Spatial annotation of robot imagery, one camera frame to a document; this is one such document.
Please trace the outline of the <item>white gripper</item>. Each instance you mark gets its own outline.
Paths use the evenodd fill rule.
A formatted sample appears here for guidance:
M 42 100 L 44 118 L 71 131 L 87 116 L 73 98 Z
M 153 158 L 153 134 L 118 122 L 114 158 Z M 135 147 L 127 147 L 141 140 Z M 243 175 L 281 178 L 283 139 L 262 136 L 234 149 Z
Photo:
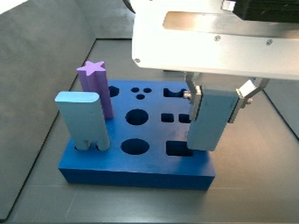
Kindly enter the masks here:
M 190 119 L 197 120 L 202 72 L 251 78 L 237 89 L 239 110 L 270 79 L 299 80 L 299 24 L 242 20 L 237 0 L 131 0 L 135 11 L 133 60 L 141 67 L 187 72 Z

